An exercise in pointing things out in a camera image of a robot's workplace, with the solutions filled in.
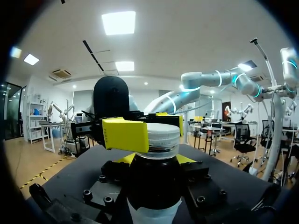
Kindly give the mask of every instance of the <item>white shelving unit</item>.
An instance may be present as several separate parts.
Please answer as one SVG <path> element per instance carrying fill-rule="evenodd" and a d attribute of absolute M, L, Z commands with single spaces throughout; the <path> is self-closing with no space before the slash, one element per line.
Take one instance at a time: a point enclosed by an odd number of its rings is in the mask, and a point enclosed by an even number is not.
<path fill-rule="evenodd" d="M 46 115 L 33 115 L 32 112 L 34 109 L 37 109 L 39 112 L 44 113 L 44 106 L 47 106 L 42 103 L 28 102 L 28 114 L 27 114 L 27 130 L 28 130 L 28 140 L 31 142 L 34 140 L 41 139 L 42 137 L 48 137 L 48 135 L 42 136 L 42 127 L 36 121 L 47 120 Z"/>

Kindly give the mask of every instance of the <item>yellow black caution tape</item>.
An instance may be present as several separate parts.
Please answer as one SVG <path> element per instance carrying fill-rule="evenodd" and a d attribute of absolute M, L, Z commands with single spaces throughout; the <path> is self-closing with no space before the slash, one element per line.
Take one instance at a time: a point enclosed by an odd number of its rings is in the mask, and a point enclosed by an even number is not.
<path fill-rule="evenodd" d="M 54 163 L 53 165 L 49 166 L 48 168 L 44 169 L 42 172 L 40 172 L 38 175 L 35 175 L 31 180 L 29 180 L 27 183 L 25 183 L 23 186 L 20 187 L 20 189 L 23 189 L 24 187 L 26 187 L 28 184 L 30 184 L 34 179 L 41 177 L 43 178 L 45 181 L 48 181 L 48 179 L 46 177 L 44 177 L 42 175 L 42 173 L 46 172 L 48 169 L 50 169 L 51 167 L 55 166 L 57 163 L 61 162 L 62 160 L 66 160 L 66 156 L 60 160 L 58 160 L 56 163 Z"/>

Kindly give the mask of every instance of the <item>box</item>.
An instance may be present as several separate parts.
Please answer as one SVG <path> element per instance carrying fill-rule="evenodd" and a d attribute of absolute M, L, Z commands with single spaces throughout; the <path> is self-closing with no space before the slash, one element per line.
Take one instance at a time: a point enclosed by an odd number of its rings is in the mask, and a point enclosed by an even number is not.
<path fill-rule="evenodd" d="M 35 133 L 37 138 L 42 136 L 42 131 L 35 131 Z"/>
<path fill-rule="evenodd" d="M 31 139 L 35 139 L 36 138 L 36 132 L 31 132 Z"/>
<path fill-rule="evenodd" d="M 30 121 L 30 127 L 35 127 L 36 126 L 36 121 L 35 120 L 31 120 Z"/>

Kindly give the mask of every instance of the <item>glass door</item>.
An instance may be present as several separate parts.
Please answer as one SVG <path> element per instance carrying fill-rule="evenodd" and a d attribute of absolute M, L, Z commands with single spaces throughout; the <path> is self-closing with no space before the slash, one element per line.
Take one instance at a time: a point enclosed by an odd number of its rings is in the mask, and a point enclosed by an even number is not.
<path fill-rule="evenodd" d="M 5 140 L 21 137 L 20 99 L 21 87 L 4 83 L 1 85 Z"/>

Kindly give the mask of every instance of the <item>ceiling vent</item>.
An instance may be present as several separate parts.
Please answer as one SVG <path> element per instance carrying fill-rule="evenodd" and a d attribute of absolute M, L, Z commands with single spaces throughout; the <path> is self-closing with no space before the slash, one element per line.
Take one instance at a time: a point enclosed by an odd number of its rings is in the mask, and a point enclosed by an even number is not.
<path fill-rule="evenodd" d="M 55 79 L 54 77 L 52 77 L 52 76 L 48 76 L 48 78 L 47 78 L 48 80 L 52 80 L 52 81 L 55 81 L 55 82 L 57 82 L 57 79 Z"/>
<path fill-rule="evenodd" d="M 64 70 L 64 69 L 55 70 L 52 72 L 52 75 L 54 77 L 63 78 L 63 79 L 71 77 L 71 74 L 67 70 Z"/>
<path fill-rule="evenodd" d="M 255 83 L 270 83 L 263 73 L 252 75 L 250 79 Z"/>

